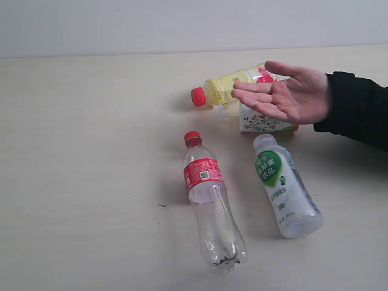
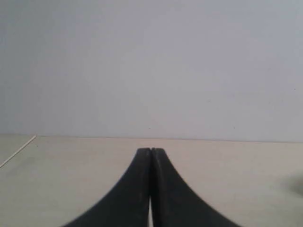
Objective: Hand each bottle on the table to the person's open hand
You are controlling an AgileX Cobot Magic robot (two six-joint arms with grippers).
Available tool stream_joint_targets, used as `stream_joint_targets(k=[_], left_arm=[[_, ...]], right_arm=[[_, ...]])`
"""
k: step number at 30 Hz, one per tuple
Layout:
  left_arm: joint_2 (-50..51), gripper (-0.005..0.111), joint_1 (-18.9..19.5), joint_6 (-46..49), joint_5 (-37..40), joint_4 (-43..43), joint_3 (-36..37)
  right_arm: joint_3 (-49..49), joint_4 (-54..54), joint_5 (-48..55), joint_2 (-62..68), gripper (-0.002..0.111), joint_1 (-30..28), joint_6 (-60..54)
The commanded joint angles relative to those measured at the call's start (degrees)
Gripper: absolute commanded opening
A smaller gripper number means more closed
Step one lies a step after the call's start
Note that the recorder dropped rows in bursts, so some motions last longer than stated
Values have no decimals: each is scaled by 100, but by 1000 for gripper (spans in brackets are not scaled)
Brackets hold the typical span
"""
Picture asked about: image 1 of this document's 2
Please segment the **black sleeved forearm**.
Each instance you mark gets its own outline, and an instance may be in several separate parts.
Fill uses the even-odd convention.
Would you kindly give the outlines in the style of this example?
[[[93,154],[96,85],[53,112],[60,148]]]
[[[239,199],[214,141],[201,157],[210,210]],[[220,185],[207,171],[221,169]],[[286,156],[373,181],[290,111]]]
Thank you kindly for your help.
[[[345,136],[387,151],[387,87],[352,73],[327,75],[332,108],[316,132]]]

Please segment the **person's open bare hand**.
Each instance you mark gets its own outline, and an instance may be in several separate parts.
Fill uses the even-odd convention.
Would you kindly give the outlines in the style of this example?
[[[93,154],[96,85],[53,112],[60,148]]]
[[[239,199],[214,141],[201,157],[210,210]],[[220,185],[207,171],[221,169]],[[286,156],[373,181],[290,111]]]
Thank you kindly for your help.
[[[271,83],[236,82],[232,96],[264,116],[290,124],[314,124],[327,117],[332,94],[325,73],[277,61],[266,61],[265,69],[287,79]]]

